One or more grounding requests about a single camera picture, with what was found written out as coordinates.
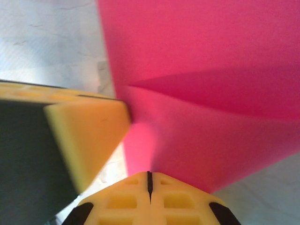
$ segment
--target pink fabric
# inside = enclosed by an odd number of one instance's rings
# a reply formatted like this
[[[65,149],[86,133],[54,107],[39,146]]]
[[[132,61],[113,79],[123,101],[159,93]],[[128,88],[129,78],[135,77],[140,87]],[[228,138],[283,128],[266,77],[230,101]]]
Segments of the pink fabric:
[[[98,0],[129,174],[214,191],[300,147],[298,0]]]

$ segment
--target white floor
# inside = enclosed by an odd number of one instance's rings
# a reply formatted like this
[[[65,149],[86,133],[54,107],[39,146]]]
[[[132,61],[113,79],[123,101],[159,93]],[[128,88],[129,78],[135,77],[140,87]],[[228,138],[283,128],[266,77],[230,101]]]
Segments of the white floor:
[[[93,0],[2,0],[0,79],[114,95]],[[215,193],[243,225],[300,225],[300,154]],[[126,177],[120,146],[92,194]],[[80,199],[59,214],[63,220]]]

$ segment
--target black rubber edge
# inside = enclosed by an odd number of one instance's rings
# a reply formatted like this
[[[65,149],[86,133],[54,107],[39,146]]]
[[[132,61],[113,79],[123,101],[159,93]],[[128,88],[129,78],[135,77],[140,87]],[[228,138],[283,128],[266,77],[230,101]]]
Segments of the black rubber edge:
[[[94,205],[91,202],[84,203],[74,208],[62,225],[84,225]]]
[[[148,186],[148,192],[149,192],[150,203],[151,203],[151,195],[153,192],[153,177],[150,171],[147,171],[147,182],[148,182],[147,186]]]
[[[210,203],[210,209],[215,214],[220,225],[241,225],[229,208],[217,202]]]
[[[105,100],[113,100],[113,101],[120,101],[119,99],[114,99],[114,98],[108,98],[108,97],[99,97],[99,96],[90,96],[90,95],[77,95],[78,97],[86,97],[86,98],[99,98],[99,99],[105,99]]]
[[[47,88],[66,89],[66,88],[51,86],[51,85],[44,85],[44,84],[37,84],[37,83],[26,83],[26,82],[18,82],[18,81],[8,81],[8,80],[2,80],[2,79],[0,79],[0,82],[3,82],[3,83],[19,83],[19,84],[25,84],[25,85],[42,86],[42,87],[47,87]]]

